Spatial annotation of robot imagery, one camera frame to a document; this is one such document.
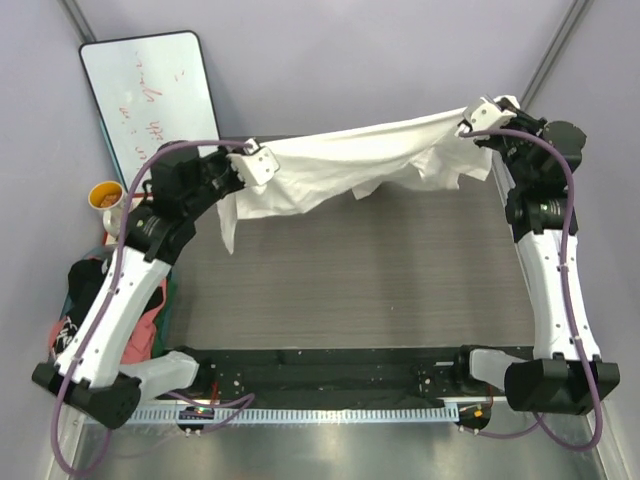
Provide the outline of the white robot-print t-shirt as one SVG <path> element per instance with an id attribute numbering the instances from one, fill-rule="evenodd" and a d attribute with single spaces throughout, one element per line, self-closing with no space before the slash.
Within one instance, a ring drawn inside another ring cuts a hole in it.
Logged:
<path id="1" fill-rule="evenodd" d="M 516 111 L 513 96 L 493 99 Z M 490 153 L 458 135 L 465 108 L 415 119 L 260 143 L 280 169 L 217 205 L 223 243 L 235 247 L 241 220 L 306 213 L 346 192 L 357 199 L 391 182 L 417 191 L 455 190 L 460 176 L 485 180 Z"/>

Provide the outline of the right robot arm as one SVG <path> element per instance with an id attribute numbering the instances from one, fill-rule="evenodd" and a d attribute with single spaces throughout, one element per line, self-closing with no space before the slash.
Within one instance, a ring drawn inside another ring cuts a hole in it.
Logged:
<path id="1" fill-rule="evenodd" d="M 496 388 L 515 411 L 586 415 L 620 382 L 592 335 L 577 269 L 571 193 L 586 134 L 566 121 L 488 107 L 464 114 L 457 133 L 499 155 L 494 174 L 535 322 L 531 358 L 464 346 L 458 380 Z"/>

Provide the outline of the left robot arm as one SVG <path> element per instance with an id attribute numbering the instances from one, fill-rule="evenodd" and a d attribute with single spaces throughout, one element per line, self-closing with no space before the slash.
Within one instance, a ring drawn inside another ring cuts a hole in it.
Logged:
<path id="1" fill-rule="evenodd" d="M 200 384 L 204 368 L 186 350 L 126 365 L 121 359 L 161 281 L 195 236 L 196 220 L 245 186 L 230 154 L 242 141 L 164 144 L 135 176 L 147 191 L 126 204 L 105 280 L 77 334 L 54 361 L 38 364 L 33 381 L 109 430 L 123 426 L 138 405 Z"/>

